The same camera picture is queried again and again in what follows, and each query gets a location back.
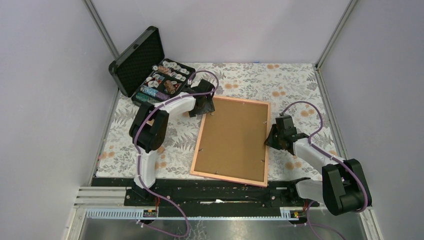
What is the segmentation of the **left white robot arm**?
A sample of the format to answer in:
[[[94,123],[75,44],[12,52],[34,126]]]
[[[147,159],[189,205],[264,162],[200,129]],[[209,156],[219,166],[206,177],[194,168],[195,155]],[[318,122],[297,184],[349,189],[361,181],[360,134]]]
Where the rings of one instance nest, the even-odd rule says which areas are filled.
[[[184,112],[188,112],[190,117],[214,112],[215,91],[216,86],[201,79],[198,85],[186,87],[162,102],[144,102],[139,106],[129,135],[137,152],[131,188],[142,205],[148,206],[155,200],[155,192],[151,189],[156,181],[155,164],[158,149],[166,137],[170,117]]]

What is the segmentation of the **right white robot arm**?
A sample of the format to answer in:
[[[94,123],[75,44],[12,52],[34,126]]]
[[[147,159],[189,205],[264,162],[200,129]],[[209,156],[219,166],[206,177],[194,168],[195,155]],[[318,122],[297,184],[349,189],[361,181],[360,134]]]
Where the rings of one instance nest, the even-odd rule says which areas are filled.
[[[354,158],[339,158],[311,142],[307,134],[297,130],[290,115],[281,113],[276,117],[264,143],[303,159],[321,174],[321,180],[303,177],[290,182],[286,198],[291,205],[315,201],[324,204],[334,216],[362,212],[372,205],[361,163]]]

